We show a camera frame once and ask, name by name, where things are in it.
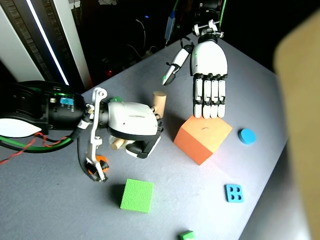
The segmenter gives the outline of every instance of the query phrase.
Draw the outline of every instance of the led light strip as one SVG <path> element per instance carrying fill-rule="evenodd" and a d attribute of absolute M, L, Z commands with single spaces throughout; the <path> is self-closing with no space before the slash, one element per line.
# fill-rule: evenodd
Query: led light strip
<path fill-rule="evenodd" d="M 29 6 L 29 9 L 30 9 L 30 11 L 31 11 L 31 13 L 32 13 L 32 15 L 33 15 L 33 18 L 34 18 L 35 22 L 36 22 L 36 25 L 38 26 L 38 28 L 39 28 L 39 30 L 40 30 L 40 33 L 41 33 L 41 35 L 42 35 L 42 37 L 43 37 L 43 39 L 44 39 L 44 41 L 45 41 L 46 46 L 47 46 L 48 49 L 49 49 L 49 52 L 50 52 L 50 54 L 51 54 L 51 56 L 52 56 L 52 58 L 53 58 L 53 60 L 54 60 L 54 62 L 55 62 L 55 65 L 56 65 L 56 67 L 58 68 L 58 70 L 59 70 L 59 72 L 60 72 L 60 74 L 61 74 L 61 76 L 62 76 L 62 78 L 63 78 L 63 80 L 64 80 L 64 83 L 65 83 L 66 85 L 69 85 L 69 83 L 68 83 L 68 81 L 67 81 L 67 78 L 66 78 L 64 72 L 62 71 L 62 68 L 61 68 L 61 66 L 60 66 L 60 64 L 59 64 L 59 62 L 58 62 L 58 59 L 57 59 L 57 57 L 56 57 L 56 55 L 55 55 L 55 53 L 54 53 L 54 51 L 53 51 L 53 49 L 52 49 L 52 47 L 51 47 L 51 45 L 50 45 L 50 42 L 49 42 L 49 40 L 48 40 L 48 38 L 47 38 L 47 35 L 46 35 L 46 33 L 45 33 L 45 31 L 44 31 L 44 29 L 43 29 L 43 27 L 42 27 L 42 25 L 41 25 L 41 23 L 40 23 L 40 21 L 39 21 L 39 18 L 38 18 L 37 13 L 36 13 L 36 11 L 35 11 L 35 9 L 34 9 L 34 6 L 32 5 L 32 3 L 31 3 L 30 0 L 26 0 L 26 3 L 27 3 L 28 6 Z"/>

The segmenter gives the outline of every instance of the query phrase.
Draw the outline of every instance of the red-orange box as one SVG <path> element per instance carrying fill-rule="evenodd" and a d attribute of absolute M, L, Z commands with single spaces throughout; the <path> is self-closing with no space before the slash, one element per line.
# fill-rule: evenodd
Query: red-orange box
<path fill-rule="evenodd" d="M 198 165 L 207 160 L 222 144 L 232 127 L 221 118 L 191 116 L 179 129 L 174 144 Z"/>

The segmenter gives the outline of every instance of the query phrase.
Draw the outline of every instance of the green cube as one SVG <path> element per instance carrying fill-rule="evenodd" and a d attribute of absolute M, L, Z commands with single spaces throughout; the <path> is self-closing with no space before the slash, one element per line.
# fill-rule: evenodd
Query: green cube
<path fill-rule="evenodd" d="M 127 179 L 121 202 L 121 209 L 149 213 L 154 183 Z"/>
<path fill-rule="evenodd" d="M 187 231 L 180 235 L 181 240 L 196 240 L 195 233 L 193 231 Z"/>

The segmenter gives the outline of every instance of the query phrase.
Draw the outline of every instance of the wooden cylinder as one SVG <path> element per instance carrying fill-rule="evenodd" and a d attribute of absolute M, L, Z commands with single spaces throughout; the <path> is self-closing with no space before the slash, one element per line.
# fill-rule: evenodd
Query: wooden cylinder
<path fill-rule="evenodd" d="M 117 138 L 115 141 L 113 141 L 113 143 L 110 144 L 110 147 L 113 149 L 113 150 L 117 150 L 119 149 L 122 144 L 125 143 L 126 140 L 122 139 L 122 138 Z"/>
<path fill-rule="evenodd" d="M 164 116 L 166 99 L 167 99 L 166 93 L 162 91 L 153 92 L 152 106 L 154 108 L 154 113 L 159 114 L 161 118 Z"/>

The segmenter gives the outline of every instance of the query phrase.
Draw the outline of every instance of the gray table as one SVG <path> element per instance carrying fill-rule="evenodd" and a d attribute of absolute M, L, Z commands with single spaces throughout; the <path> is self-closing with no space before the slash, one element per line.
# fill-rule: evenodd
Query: gray table
<path fill-rule="evenodd" d="M 152 92 L 168 95 L 162 139 L 147 159 L 136 159 L 108 144 L 98 153 L 109 160 L 109 180 L 91 181 L 81 170 L 77 145 L 47 154 L 24 153 L 0 166 L 0 239 L 175 240 L 187 230 L 198 240 L 236 240 L 241 235 L 287 141 L 276 76 L 220 41 L 228 60 L 226 115 L 233 130 L 201 166 L 173 144 L 192 115 L 188 63 L 167 87 L 161 86 L 178 42 L 103 82 L 108 97 L 151 104 Z M 90 101 L 91 90 L 83 96 Z M 241 128 L 257 141 L 242 144 Z M 52 132 L 53 138 L 67 132 Z M 108 133 L 100 131 L 104 142 Z M 81 136 L 81 151 L 87 146 Z M 3 159 L 10 150 L 0 148 Z M 127 178 L 154 183 L 149 214 L 119 208 Z M 242 186 L 244 203 L 228 203 L 225 184 Z"/>

